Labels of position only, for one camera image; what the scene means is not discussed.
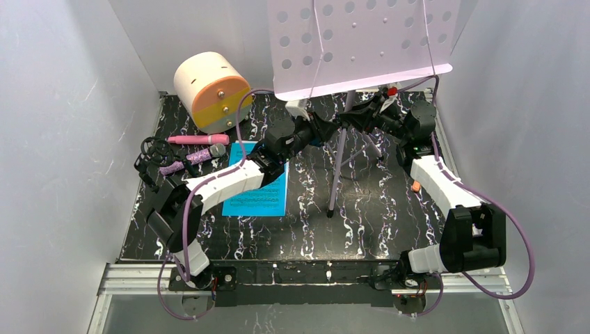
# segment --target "microphone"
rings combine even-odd
[[[230,137],[227,134],[212,134],[210,136],[171,136],[168,138],[171,144],[179,145],[213,145],[230,143]]]
[[[222,157],[225,154],[225,146],[222,144],[214,144],[205,148],[204,150],[195,152],[193,154],[189,154],[186,158],[191,162],[191,165],[196,165],[200,162],[204,162],[213,158]],[[160,173],[162,175],[172,174],[179,170],[184,169],[184,164],[181,161],[176,161],[175,163],[167,166],[167,167],[160,167]]]

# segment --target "cylindrical container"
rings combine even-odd
[[[250,85],[222,55],[203,52],[180,64],[174,74],[174,89],[199,130],[217,134],[236,125],[239,100]],[[247,97],[240,122],[251,104],[252,97]]]

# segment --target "blue booklet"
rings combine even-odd
[[[254,148],[255,142],[244,142],[246,153]],[[230,165],[241,159],[241,148],[238,143],[233,143],[230,150]],[[287,206],[287,175],[289,163],[286,163],[285,172],[273,183],[266,187],[247,191],[236,195],[223,203],[223,216],[263,216],[279,217],[285,215]]]

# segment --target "red cap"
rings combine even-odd
[[[397,87],[391,87],[388,90],[388,96],[393,96],[397,94]]]

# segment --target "orange object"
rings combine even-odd
[[[412,191],[417,193],[418,191],[420,191],[421,187],[422,186],[420,186],[420,182],[414,181],[414,184],[412,184]]]

